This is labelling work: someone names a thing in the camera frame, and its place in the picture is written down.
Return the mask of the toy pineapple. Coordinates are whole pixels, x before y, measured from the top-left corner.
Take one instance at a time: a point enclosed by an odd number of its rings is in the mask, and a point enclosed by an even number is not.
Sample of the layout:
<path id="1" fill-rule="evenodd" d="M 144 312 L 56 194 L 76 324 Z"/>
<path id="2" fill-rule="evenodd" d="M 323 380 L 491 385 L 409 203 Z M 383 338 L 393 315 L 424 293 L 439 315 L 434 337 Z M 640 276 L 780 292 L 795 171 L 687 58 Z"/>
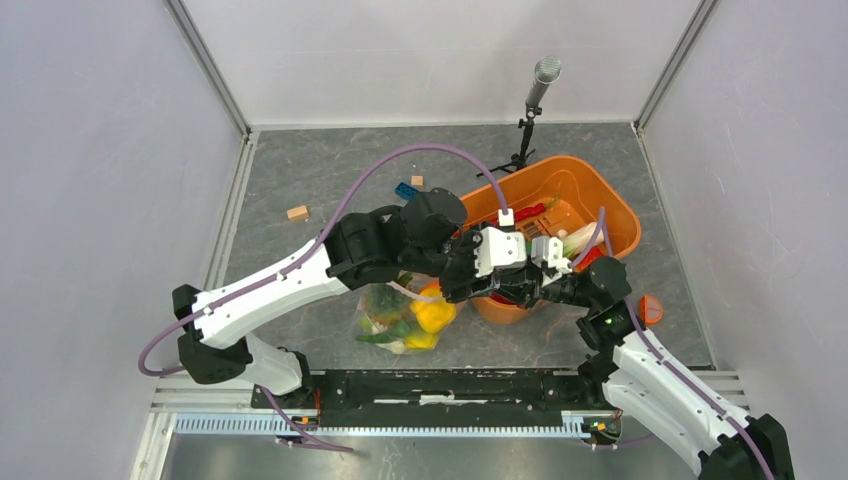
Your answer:
<path id="1" fill-rule="evenodd" d="M 368 285 L 363 296 L 364 311 L 368 318 L 386 327 L 402 320 L 412 302 L 406 288 L 411 280 L 410 274 L 402 274 L 394 280 L 397 288 L 389 283 Z"/>

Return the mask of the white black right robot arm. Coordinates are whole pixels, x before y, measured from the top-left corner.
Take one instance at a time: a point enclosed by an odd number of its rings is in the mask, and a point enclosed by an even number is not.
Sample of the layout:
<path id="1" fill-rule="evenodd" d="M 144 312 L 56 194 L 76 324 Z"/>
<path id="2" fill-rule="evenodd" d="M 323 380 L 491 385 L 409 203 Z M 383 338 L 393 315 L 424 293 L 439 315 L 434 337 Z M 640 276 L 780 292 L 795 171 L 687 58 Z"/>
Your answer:
<path id="1" fill-rule="evenodd" d="M 579 333 L 593 350 L 578 368 L 577 392 L 591 408 L 622 410 L 647 428 L 700 479 L 792 479 L 787 433 L 769 414 L 754 417 L 709 387 L 649 331 L 627 297 L 626 267 L 602 256 L 579 273 L 548 279 L 529 260 L 475 263 L 476 273 L 514 303 L 541 299 L 584 307 Z"/>

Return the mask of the toy lemon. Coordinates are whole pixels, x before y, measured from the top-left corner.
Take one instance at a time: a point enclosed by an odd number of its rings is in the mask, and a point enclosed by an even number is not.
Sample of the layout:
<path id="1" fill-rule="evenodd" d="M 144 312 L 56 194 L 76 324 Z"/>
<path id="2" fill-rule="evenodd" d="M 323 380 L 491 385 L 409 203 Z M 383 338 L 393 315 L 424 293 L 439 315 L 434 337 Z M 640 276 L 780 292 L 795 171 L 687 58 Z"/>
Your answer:
<path id="1" fill-rule="evenodd" d="M 438 333 L 413 331 L 405 336 L 404 346 L 408 350 L 433 350 L 439 339 Z"/>

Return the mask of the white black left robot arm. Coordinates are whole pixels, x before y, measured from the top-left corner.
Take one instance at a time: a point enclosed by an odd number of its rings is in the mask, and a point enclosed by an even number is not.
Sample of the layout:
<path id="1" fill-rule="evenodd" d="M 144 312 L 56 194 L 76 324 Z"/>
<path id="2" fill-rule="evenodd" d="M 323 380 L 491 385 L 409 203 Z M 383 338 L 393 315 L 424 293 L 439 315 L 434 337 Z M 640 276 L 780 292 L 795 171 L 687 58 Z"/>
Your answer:
<path id="1" fill-rule="evenodd" d="M 218 290 L 177 288 L 175 311 L 188 322 L 177 340 L 182 367 L 200 385 L 241 378 L 290 407 L 306 405 L 314 381 L 302 360 L 254 330 L 314 301 L 403 273 L 437 279 L 453 303 L 469 298 L 490 284 L 501 232 L 490 225 L 466 228 L 466 219 L 460 199 L 436 188 L 404 206 L 345 214 L 290 257 Z"/>

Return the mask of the yellow toy banana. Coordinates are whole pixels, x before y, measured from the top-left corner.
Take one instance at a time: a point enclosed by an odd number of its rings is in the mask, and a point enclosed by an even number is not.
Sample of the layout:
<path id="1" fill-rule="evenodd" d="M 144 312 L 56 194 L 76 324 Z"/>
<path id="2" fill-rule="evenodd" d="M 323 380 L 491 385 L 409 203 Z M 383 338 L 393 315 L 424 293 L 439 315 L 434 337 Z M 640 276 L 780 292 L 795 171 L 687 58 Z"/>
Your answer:
<path id="1" fill-rule="evenodd" d="M 419 295 L 422 300 L 413 300 L 410 310 L 414 314 L 419 327 L 426 333 L 440 333 L 457 316 L 456 304 L 447 302 L 442 296 L 438 283 L 424 287 Z"/>

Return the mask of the green toy cucumber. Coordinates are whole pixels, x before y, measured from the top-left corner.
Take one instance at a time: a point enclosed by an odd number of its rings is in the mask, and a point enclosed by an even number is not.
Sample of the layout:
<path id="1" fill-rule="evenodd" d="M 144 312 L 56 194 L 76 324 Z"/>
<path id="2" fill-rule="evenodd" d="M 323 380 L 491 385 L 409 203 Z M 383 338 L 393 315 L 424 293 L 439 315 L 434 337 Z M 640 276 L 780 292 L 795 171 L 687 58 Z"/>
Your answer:
<path id="1" fill-rule="evenodd" d="M 403 341 L 411 332 L 411 328 L 405 322 L 394 323 L 388 327 L 383 325 L 383 330 L 367 335 L 358 335 L 356 340 L 369 344 L 389 344 L 395 341 Z"/>

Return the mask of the clear pink-dotted zip bag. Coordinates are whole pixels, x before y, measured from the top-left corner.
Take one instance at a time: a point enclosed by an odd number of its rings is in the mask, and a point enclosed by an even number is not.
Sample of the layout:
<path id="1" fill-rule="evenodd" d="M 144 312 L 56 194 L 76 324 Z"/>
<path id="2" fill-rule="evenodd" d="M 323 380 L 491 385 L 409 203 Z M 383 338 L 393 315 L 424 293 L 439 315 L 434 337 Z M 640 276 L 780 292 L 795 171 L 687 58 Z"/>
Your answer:
<path id="1" fill-rule="evenodd" d="M 431 351 L 463 307 L 443 297 L 437 279 L 403 272 L 388 283 L 363 288 L 355 314 L 361 329 L 356 340 L 395 355 Z"/>

